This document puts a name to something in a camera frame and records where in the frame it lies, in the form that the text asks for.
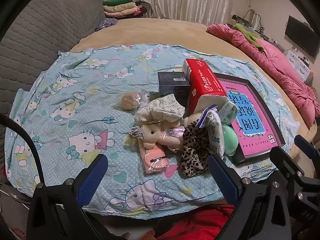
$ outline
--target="headboard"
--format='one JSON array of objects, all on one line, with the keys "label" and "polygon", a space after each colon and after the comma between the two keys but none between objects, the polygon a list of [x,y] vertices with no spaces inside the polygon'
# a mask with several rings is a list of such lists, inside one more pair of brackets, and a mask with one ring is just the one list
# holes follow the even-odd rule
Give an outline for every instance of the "headboard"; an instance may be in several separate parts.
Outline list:
[{"label": "headboard", "polygon": [[[0,112],[9,114],[19,88],[30,90],[41,71],[94,32],[105,18],[103,0],[32,0],[0,43]],[[0,126],[0,183],[4,133]]]}]

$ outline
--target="screw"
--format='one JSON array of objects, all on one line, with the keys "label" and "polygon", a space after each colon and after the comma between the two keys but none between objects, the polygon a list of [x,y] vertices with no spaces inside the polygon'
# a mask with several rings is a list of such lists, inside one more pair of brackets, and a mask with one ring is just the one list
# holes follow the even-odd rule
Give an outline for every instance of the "screw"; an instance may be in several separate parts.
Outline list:
[{"label": "screw", "polygon": [[279,184],[278,182],[276,182],[276,181],[274,181],[274,182],[272,183],[272,185],[273,185],[275,188],[279,188],[279,187],[280,187],[280,184]]},{"label": "screw", "polygon": [[251,183],[251,180],[248,179],[248,178],[243,178],[243,179],[242,179],[242,182],[243,182],[244,184],[250,184],[250,183]]},{"label": "screw", "polygon": [[73,178],[67,179],[64,183],[67,185],[72,185],[75,180]]},{"label": "screw", "polygon": [[42,188],[42,187],[43,187],[43,183],[42,183],[42,182],[39,182],[36,187],[37,187],[37,188]]}]

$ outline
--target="green towel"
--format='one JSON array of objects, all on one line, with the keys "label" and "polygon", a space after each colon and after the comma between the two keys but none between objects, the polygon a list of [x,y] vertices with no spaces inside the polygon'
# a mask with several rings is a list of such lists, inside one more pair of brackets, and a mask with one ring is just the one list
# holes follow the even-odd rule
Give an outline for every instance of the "green towel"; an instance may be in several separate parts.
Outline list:
[{"label": "green towel", "polygon": [[258,34],[255,33],[251,33],[249,31],[247,31],[243,25],[241,25],[240,23],[237,23],[235,25],[233,25],[232,27],[234,30],[240,31],[245,38],[247,39],[247,41],[249,41],[250,44],[252,44],[253,46],[255,46],[256,48],[258,48],[258,50],[260,52],[263,52],[263,47],[257,43],[256,38],[258,39],[262,39],[261,36],[259,36]]},{"label": "green towel", "polygon": [[110,1],[104,1],[103,5],[117,6],[117,5],[128,3],[128,2],[132,2],[132,0],[110,0]]}]

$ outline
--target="red tissue package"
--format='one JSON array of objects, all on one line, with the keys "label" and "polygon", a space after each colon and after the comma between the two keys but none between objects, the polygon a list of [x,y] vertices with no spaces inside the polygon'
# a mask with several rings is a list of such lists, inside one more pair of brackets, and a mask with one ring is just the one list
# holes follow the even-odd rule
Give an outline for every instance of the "red tissue package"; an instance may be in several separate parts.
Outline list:
[{"label": "red tissue package", "polygon": [[187,58],[183,72],[191,85],[189,114],[200,113],[213,104],[218,105],[219,110],[228,101],[222,85],[205,61]]}]

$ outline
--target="pink comforter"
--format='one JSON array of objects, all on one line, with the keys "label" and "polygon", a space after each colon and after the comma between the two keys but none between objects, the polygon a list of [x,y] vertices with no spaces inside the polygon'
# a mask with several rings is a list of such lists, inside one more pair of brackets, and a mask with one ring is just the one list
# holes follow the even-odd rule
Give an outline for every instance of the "pink comforter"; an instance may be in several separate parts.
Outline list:
[{"label": "pink comforter", "polygon": [[315,117],[320,115],[320,105],[314,92],[302,82],[281,51],[267,41],[257,39],[266,54],[263,55],[246,40],[240,31],[233,30],[227,25],[214,24],[207,30],[214,36],[230,42],[251,57],[284,90],[298,109],[306,126],[308,128],[312,126]]}]

